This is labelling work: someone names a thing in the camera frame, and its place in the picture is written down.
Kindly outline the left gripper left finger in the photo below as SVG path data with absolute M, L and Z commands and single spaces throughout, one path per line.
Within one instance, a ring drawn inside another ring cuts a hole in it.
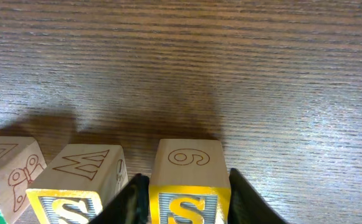
M 136 174 L 89 224 L 147 224 L 149 177 Z

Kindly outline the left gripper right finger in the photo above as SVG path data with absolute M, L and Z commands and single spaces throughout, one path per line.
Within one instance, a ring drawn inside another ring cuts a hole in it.
M 235 168 L 231 168 L 231 201 L 227 222 L 230 224 L 287 224 L 253 186 Z

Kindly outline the yellow S block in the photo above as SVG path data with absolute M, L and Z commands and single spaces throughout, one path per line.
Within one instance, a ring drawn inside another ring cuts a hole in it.
M 127 182 L 120 145 L 68 144 L 26 194 L 40 223 L 88 223 Z
M 161 139 L 149 198 L 152 223 L 227 223 L 231 185 L 221 142 Z

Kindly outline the green R block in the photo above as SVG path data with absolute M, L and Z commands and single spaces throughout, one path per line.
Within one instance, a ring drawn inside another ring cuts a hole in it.
M 46 168 L 32 137 L 0 136 L 0 223 L 14 223 L 30 205 L 26 189 Z

